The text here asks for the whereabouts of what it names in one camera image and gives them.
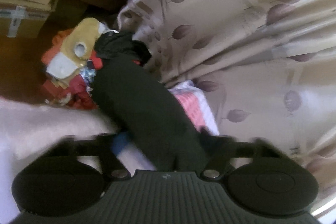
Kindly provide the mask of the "black puffer jacket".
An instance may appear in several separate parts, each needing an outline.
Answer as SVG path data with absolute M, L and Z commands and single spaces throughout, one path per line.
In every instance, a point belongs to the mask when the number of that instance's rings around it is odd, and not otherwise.
M 144 65 L 147 46 L 130 32 L 107 32 L 94 45 L 102 67 L 92 98 L 158 170 L 201 172 L 211 156 L 210 108 L 191 82 L 168 90 Z

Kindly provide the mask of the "red clothes pile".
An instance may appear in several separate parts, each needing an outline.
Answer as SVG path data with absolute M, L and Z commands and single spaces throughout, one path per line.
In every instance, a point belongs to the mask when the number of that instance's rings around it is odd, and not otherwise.
M 42 55 L 42 63 L 46 67 L 52 57 L 59 52 L 63 40 L 73 30 L 74 28 L 60 31 L 52 39 L 52 47 Z M 91 98 L 91 93 L 96 73 L 103 69 L 105 63 L 119 56 L 126 56 L 141 67 L 151 58 L 147 46 L 143 42 L 134 40 L 131 32 L 119 32 L 108 28 L 108 31 L 104 32 L 94 44 L 86 66 L 63 80 L 56 79 L 47 73 L 49 79 L 43 84 L 43 88 L 50 94 L 52 103 L 77 109 L 95 109 L 96 105 Z

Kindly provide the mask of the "pink purple checked bedsheet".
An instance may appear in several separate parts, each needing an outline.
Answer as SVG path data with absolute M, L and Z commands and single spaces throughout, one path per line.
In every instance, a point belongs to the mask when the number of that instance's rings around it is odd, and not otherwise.
M 169 91 L 189 117 L 198 113 L 198 117 L 192 118 L 198 130 L 206 126 L 210 135 L 219 136 L 210 106 L 199 88 L 185 81 Z M 1 97 L 1 223 L 9 223 L 19 214 L 11 193 L 15 175 L 46 149 L 69 135 L 84 140 L 116 131 L 112 120 L 99 110 L 31 105 Z M 126 140 L 125 134 L 118 138 L 117 157 L 131 174 L 136 169 L 155 170 L 143 153 Z

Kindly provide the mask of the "yellow plush toy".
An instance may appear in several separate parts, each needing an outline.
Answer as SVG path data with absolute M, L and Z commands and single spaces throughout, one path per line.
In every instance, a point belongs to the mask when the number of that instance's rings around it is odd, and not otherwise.
M 63 80 L 86 66 L 98 38 L 108 31 L 102 22 L 95 18 L 83 19 L 63 40 L 60 50 L 47 65 L 46 72 Z

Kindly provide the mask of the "beige leaf print curtain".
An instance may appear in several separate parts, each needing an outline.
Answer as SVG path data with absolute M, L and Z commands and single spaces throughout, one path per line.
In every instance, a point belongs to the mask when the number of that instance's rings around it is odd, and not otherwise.
M 270 140 L 335 205 L 335 0 L 128 0 L 118 26 L 164 84 L 195 81 L 219 132 Z

